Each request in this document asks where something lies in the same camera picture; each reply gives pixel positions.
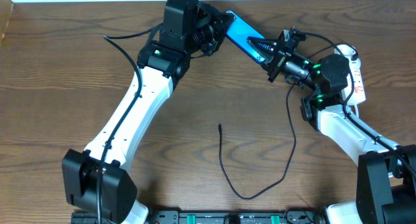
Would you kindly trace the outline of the blue Galaxy smartphone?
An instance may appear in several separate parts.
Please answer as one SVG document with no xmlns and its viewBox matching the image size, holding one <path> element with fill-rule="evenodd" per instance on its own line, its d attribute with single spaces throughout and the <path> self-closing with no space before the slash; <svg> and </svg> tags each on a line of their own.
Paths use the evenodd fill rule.
<svg viewBox="0 0 416 224">
<path fill-rule="evenodd" d="M 264 39 L 264 36 L 257 32 L 251 25 L 245 22 L 232 10 L 227 10 L 226 13 L 234 16 L 234 20 L 227 30 L 226 37 L 258 64 L 264 62 L 265 58 L 261 56 L 250 44 L 250 38 Z"/>
</svg>

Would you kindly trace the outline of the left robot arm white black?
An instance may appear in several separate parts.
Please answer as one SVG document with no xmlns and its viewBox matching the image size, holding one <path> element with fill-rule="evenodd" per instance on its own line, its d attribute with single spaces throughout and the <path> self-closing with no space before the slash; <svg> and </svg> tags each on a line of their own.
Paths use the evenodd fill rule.
<svg viewBox="0 0 416 224">
<path fill-rule="evenodd" d="M 195 58 L 211 56 L 234 21 L 230 12 L 200 0 L 167 0 L 162 23 L 136 58 L 133 80 L 110 120 L 83 151 L 62 159 L 66 200 L 87 212 L 83 223 L 143 223 L 148 208 L 137 201 L 129 170 L 153 117 Z"/>
</svg>

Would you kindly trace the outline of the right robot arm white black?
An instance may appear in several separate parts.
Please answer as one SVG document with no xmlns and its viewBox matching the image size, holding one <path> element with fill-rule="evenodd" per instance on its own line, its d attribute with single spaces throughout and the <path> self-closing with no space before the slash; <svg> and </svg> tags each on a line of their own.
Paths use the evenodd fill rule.
<svg viewBox="0 0 416 224">
<path fill-rule="evenodd" d="M 301 99 L 304 121 L 357 165 L 356 198 L 327 206 L 327 223 L 414 223 L 415 146 L 382 136 L 352 111 L 360 91 L 354 76 L 356 49 L 331 42 L 335 51 L 312 62 L 296 52 L 307 36 L 291 28 L 275 40 L 249 37 L 247 42 L 263 58 L 270 81 L 282 74 L 311 89 Z"/>
</svg>

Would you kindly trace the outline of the white power strip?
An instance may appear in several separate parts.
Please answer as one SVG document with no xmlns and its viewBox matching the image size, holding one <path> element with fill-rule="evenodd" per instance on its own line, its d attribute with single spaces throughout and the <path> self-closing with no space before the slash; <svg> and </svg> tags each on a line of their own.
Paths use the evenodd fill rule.
<svg viewBox="0 0 416 224">
<path fill-rule="evenodd" d="M 358 57 L 358 53 L 354 47 L 350 47 L 346 44 L 340 44 L 337 48 L 343 53 L 343 55 L 349 61 L 350 71 L 352 72 L 354 80 L 354 93 L 348 100 L 347 105 L 358 105 L 366 101 L 363 80 L 361 76 L 361 60 Z"/>
</svg>

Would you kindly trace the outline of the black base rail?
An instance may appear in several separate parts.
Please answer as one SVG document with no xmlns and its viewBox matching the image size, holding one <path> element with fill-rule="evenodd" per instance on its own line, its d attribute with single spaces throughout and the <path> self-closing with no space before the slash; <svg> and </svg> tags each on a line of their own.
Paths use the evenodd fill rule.
<svg viewBox="0 0 416 224">
<path fill-rule="evenodd" d="M 126 223 L 143 224 L 326 224 L 328 221 L 320 212 L 289 209 L 283 212 L 178 212 L 177 210 L 154 210 L 145 219 L 133 216 Z"/>
</svg>

